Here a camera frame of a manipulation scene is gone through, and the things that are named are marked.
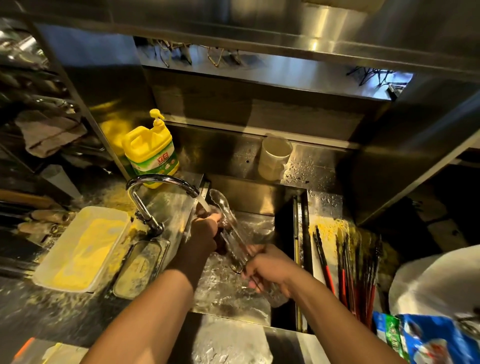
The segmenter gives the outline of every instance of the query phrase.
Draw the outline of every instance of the person's left arm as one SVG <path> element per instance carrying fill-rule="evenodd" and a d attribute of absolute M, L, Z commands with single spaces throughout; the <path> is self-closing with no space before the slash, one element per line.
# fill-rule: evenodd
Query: person's left arm
<path fill-rule="evenodd" d="M 107 327 L 81 364 L 166 363 L 208 256 L 220 214 L 192 223 L 191 238 L 167 269 Z"/>

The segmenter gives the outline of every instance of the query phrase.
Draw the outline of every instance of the running water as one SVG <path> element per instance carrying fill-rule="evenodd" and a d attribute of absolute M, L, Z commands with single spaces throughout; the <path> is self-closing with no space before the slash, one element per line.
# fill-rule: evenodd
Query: running water
<path fill-rule="evenodd" d="M 203 206 L 206 212 L 210 212 L 210 206 L 201 195 L 197 196 L 197 201 Z"/>

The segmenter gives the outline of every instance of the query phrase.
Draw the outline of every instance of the bottle label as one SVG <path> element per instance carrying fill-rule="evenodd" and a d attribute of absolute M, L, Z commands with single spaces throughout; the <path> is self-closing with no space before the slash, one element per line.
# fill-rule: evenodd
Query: bottle label
<path fill-rule="evenodd" d="M 159 153 L 146 161 L 140 163 L 136 163 L 130 159 L 129 161 L 137 175 L 149 173 L 170 174 L 179 163 L 175 148 L 173 147 L 173 142 L 170 142 L 170 144 L 163 148 Z"/>

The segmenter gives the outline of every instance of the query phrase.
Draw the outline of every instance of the person's right hand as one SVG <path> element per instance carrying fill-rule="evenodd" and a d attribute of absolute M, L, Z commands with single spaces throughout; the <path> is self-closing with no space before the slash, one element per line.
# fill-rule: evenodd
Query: person's right hand
<path fill-rule="evenodd" d="M 254 255 L 242 272 L 244 279 L 250 279 L 249 287 L 260 292 L 268 284 L 264 281 L 267 280 L 277 283 L 282 293 L 290 298 L 289 284 L 292 277 L 302 271 L 301 267 L 273 244 L 248 245 L 247 249 Z M 260 288 L 253 279 L 260 281 Z"/>

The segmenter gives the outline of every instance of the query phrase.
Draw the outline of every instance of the faucet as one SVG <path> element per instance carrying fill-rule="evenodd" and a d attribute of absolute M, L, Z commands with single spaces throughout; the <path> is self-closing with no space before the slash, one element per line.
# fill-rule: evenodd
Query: faucet
<path fill-rule="evenodd" d="M 137 207 L 135 216 L 141 222 L 148 226 L 149 234 L 153 236 L 158 236 L 163 233 L 163 230 L 165 229 L 165 224 L 163 222 L 158 223 L 157 220 L 155 220 L 152 214 L 148 212 L 146 206 L 144 205 L 140 197 L 137 195 L 135 187 L 145 182 L 161 182 L 174 184 L 178 187 L 183 188 L 187 195 L 193 198 L 196 198 L 200 194 L 200 191 L 195 186 L 192 186 L 191 184 L 185 182 L 180 178 L 168 176 L 166 174 L 143 174 L 129 180 L 126 185 L 126 190 L 133 203 Z"/>

